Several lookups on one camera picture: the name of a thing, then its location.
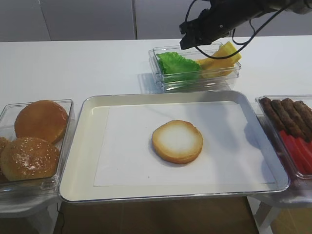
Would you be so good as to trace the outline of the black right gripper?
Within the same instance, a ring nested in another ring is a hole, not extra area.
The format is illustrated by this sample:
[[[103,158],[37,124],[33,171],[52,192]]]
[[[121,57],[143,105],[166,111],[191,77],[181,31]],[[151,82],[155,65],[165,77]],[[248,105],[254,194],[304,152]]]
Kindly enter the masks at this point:
[[[179,43],[180,48],[211,44],[263,11],[264,4],[259,0],[212,0],[209,10],[179,26],[180,33],[185,34]]]

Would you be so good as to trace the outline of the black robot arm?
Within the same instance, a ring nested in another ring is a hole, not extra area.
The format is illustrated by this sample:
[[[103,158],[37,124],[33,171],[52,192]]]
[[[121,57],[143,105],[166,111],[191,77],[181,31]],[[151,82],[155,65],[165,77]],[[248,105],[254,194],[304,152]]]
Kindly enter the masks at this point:
[[[274,12],[253,34],[256,36],[271,20],[283,11],[304,15],[312,11],[310,0],[212,0],[211,7],[204,9],[198,18],[179,26],[183,35],[180,41],[182,50],[202,45],[210,45],[241,24],[265,14]]]

